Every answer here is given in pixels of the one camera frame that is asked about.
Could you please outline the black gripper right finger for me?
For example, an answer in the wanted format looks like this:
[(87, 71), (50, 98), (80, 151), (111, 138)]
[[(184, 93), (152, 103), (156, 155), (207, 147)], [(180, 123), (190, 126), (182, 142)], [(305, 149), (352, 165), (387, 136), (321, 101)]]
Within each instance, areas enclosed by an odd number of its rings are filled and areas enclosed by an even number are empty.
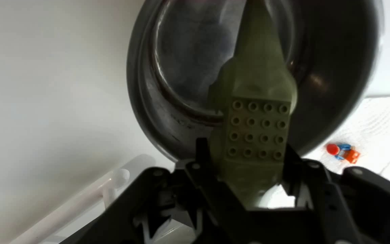
[(309, 181), (314, 169), (307, 159), (303, 159), (291, 145), (286, 146), (283, 183), (286, 185), (298, 185)]

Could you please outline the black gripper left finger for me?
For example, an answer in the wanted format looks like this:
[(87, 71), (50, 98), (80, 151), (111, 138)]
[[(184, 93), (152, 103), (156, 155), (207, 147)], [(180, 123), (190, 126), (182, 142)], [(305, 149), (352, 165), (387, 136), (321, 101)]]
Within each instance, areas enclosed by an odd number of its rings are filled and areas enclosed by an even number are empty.
[(196, 139), (194, 170), (199, 178), (214, 180), (217, 177), (217, 172), (211, 161), (209, 140), (206, 138)]

